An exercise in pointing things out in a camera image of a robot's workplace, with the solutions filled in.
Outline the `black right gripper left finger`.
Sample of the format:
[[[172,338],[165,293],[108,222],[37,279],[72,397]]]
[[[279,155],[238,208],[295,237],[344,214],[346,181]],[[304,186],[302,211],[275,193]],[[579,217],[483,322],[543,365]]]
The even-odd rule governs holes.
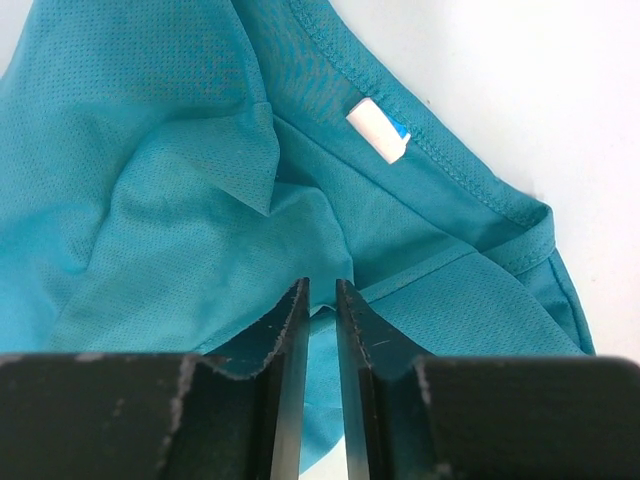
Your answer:
[[[1,359],[5,479],[295,479],[309,282],[212,352]]]

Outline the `teal t shirt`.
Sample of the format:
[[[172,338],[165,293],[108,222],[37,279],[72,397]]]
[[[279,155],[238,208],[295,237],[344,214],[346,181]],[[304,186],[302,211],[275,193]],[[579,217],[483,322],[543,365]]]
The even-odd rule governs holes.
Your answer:
[[[1,348],[197,351],[298,278],[300,466],[343,434],[335,284],[440,355],[594,347],[551,209],[325,1],[36,1],[1,81]]]

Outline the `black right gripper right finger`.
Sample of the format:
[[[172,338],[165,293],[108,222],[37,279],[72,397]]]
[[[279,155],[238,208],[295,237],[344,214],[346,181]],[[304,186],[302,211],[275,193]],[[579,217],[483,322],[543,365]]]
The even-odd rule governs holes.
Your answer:
[[[635,479],[639,368],[615,357],[439,357],[336,284],[352,479]]]

